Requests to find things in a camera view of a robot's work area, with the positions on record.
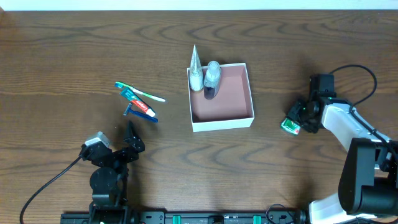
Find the green Dettol soap bar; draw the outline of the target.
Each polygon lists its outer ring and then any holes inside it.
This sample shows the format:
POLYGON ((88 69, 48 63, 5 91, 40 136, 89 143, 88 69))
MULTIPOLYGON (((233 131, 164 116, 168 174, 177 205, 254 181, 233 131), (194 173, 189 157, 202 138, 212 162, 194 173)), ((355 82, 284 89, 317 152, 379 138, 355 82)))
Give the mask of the green Dettol soap bar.
POLYGON ((292 120, 285 118, 283 122, 281 122, 280 128, 289 134, 298 135, 301 127, 292 120))

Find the white box with pink interior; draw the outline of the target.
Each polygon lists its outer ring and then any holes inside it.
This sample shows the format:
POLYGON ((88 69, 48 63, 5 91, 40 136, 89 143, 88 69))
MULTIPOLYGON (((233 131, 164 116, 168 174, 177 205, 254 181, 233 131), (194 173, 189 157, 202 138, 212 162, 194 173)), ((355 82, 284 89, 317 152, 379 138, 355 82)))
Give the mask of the white box with pink interior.
POLYGON ((245 63, 221 65, 221 85, 217 95, 207 100, 204 92, 188 90, 192 130, 216 131, 248 128, 254 108, 245 63))

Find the blue liquid foam pump bottle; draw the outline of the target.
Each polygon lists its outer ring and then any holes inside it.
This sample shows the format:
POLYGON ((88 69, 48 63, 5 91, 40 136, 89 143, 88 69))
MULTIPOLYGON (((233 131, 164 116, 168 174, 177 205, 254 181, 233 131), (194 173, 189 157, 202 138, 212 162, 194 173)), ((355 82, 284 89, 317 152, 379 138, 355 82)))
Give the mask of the blue liquid foam pump bottle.
POLYGON ((207 100, 213 99, 221 83, 221 67, 217 61, 211 61, 208 64, 204 79, 204 96, 207 100))

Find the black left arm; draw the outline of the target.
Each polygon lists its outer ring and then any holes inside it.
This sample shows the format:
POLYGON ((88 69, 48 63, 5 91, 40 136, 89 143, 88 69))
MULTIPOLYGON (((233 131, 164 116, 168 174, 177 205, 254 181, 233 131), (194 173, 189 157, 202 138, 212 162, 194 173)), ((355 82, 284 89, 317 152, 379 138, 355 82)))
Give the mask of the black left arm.
POLYGON ((89 223, 139 223, 137 212, 127 205, 128 164, 138 160, 145 144, 131 121, 124 142, 127 146, 112 151, 109 139, 100 131, 81 146, 81 159, 98 167, 90 177, 93 201, 89 223))

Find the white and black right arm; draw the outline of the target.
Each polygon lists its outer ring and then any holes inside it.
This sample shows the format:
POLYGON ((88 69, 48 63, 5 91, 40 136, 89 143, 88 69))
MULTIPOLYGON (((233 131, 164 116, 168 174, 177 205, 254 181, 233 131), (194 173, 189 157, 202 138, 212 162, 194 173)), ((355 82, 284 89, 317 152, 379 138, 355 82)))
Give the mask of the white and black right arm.
POLYGON ((349 223, 397 215, 397 141, 365 121, 346 100, 297 100, 286 120, 309 133, 329 130, 347 152, 337 193, 310 203, 310 223, 349 223))

